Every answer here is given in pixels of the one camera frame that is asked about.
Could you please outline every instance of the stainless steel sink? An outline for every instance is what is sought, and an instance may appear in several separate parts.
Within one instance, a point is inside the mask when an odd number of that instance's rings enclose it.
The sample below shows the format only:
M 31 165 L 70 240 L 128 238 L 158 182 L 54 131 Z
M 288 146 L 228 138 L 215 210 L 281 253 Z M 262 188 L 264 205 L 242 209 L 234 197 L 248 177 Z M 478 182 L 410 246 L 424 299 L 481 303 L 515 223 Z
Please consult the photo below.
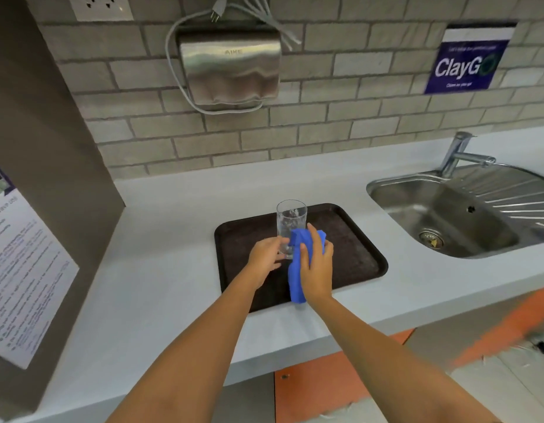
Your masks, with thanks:
M 448 256 L 481 258 L 544 242 L 544 178 L 515 167 L 396 177 L 367 191 L 409 235 Z

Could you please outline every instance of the white outlet plate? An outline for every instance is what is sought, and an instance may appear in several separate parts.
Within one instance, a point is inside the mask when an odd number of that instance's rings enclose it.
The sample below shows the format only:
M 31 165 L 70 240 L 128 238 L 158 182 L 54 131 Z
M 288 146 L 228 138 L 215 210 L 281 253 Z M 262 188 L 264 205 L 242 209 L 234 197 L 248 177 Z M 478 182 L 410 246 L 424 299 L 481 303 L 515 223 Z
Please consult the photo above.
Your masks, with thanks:
M 70 0 L 70 3 L 80 22 L 133 20 L 128 0 Z

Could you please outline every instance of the blue cloth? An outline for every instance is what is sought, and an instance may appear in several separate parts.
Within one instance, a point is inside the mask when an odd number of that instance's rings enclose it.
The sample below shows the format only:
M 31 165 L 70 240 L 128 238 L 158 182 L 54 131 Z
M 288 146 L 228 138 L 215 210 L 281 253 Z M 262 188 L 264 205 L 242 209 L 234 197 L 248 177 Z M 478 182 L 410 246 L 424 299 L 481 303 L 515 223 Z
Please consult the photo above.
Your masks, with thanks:
M 325 238 L 327 235 L 323 230 L 318 230 L 323 253 L 325 252 Z M 313 257 L 313 238 L 311 232 L 306 228 L 296 228 L 292 230 L 292 236 L 289 240 L 289 246 L 293 246 L 293 260 L 288 267 L 289 296 L 294 303 L 305 303 L 304 291 L 301 288 L 301 249 L 299 245 L 304 243 L 309 254 L 309 264 Z

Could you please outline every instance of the tiled wall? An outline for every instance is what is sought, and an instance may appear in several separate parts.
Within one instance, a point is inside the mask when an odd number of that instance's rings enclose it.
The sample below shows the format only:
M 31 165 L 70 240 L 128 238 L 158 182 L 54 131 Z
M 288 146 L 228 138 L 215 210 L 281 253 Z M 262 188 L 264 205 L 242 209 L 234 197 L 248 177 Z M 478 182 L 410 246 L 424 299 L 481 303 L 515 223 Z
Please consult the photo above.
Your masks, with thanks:
M 544 0 L 270 0 L 303 40 L 276 101 L 202 116 L 163 56 L 172 21 L 214 0 L 130 0 L 135 22 L 78 23 L 28 0 L 115 178 L 544 125 Z M 519 20 L 491 89 L 423 95 L 449 22 Z

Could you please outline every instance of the power cord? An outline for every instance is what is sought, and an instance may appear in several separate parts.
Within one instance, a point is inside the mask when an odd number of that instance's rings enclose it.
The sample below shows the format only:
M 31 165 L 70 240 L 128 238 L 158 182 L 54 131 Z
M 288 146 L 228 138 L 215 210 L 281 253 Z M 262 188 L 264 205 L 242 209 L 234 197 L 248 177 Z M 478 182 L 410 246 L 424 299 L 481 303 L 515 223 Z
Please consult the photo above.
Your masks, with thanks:
M 195 19 L 198 17 L 210 15 L 211 21 L 216 22 L 218 21 L 225 13 L 225 10 L 227 7 L 232 7 L 233 9 L 240 10 L 241 12 L 245 12 L 256 19 L 261 20 L 262 22 L 273 26 L 280 32 L 280 36 L 282 39 L 282 42 L 285 43 L 285 45 L 292 50 L 292 43 L 301 44 L 301 41 L 286 27 L 284 27 L 280 22 L 275 20 L 272 16 L 272 12 L 270 11 L 270 6 L 268 5 L 268 2 L 266 0 L 243 0 L 246 6 L 242 6 L 240 4 L 236 3 L 229 3 L 228 0 L 217 0 L 215 4 L 213 5 L 213 9 L 211 10 L 204 10 L 202 12 L 193 13 L 189 16 L 185 16 L 181 18 L 180 20 L 177 20 L 174 22 L 172 27 L 170 27 L 170 30 L 168 31 L 168 34 L 166 35 L 166 40 L 164 44 L 164 49 L 166 51 L 166 59 L 168 60 L 168 65 L 170 67 L 170 71 L 172 72 L 172 76 L 176 80 L 176 83 L 178 84 L 178 87 L 180 88 L 180 91 L 182 91 L 182 94 L 184 95 L 184 98 L 188 103 L 198 112 L 202 114 L 207 115 L 216 115 L 216 114 L 241 114 L 241 113 L 252 113 L 253 111 L 259 110 L 262 107 L 262 103 L 260 102 L 257 106 L 252 108 L 246 108 L 246 109 L 230 109 L 230 110 L 220 110 L 220 111 L 207 111 L 203 108 L 197 106 L 191 99 L 182 84 L 180 83 L 180 80 L 178 79 L 178 76 L 176 75 L 176 71 L 174 71 L 174 66 L 172 65 L 172 59 L 170 58 L 170 40 L 174 36 L 174 33 L 178 29 L 180 25 L 182 25 L 184 22 L 187 22 L 191 19 Z

